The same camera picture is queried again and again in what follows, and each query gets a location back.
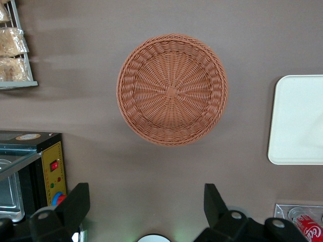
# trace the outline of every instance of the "toaster oven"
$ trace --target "toaster oven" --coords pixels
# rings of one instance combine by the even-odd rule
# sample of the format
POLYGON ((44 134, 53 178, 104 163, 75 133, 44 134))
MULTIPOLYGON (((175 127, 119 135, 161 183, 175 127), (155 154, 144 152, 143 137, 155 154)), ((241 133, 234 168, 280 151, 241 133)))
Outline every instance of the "toaster oven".
POLYGON ((0 131, 0 218, 19 223, 65 196, 62 134, 0 131))

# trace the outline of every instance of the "round wicker basket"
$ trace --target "round wicker basket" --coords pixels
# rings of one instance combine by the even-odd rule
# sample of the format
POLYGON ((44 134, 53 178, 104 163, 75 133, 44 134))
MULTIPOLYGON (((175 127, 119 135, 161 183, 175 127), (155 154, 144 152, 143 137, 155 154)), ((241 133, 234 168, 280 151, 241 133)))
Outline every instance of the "round wicker basket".
POLYGON ((148 39, 128 56, 117 99, 126 123, 142 138, 164 146, 193 143, 223 114, 225 70, 204 43, 182 34, 148 39))

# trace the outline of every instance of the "yellow control panel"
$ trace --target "yellow control panel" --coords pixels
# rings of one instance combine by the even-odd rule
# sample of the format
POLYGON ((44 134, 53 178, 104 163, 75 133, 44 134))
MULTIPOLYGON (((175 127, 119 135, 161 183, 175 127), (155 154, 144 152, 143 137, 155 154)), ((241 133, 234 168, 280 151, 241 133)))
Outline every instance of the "yellow control panel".
POLYGON ((66 195, 66 183, 63 164, 62 144, 58 142, 42 152, 42 168, 44 173, 48 206, 58 193, 66 195))

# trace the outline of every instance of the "coca-cola can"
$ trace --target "coca-cola can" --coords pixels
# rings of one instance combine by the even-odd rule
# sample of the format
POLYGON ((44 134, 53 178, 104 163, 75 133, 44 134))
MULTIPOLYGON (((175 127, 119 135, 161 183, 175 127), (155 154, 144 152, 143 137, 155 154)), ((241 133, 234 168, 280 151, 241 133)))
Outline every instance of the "coca-cola can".
POLYGON ((316 223, 304 209, 293 208, 288 213, 289 219, 299 228, 310 242, 323 242, 323 228, 316 223))

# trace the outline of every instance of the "packaged bread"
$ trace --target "packaged bread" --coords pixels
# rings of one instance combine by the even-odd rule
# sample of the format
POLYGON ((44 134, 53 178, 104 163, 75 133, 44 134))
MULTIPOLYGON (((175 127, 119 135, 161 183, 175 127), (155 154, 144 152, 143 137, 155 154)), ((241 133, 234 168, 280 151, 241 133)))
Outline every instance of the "packaged bread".
POLYGON ((10 21, 9 13, 5 6, 0 3, 0 23, 5 23, 10 21))
POLYGON ((0 82, 7 81, 7 70, 8 67, 0 64, 0 82))
POLYGON ((23 58, 0 58, 0 71, 1 67, 3 67, 3 72, 5 73, 5 81, 31 81, 26 67, 25 59, 23 58))
POLYGON ((0 56, 14 57, 28 52, 24 32, 18 28, 0 29, 0 56))

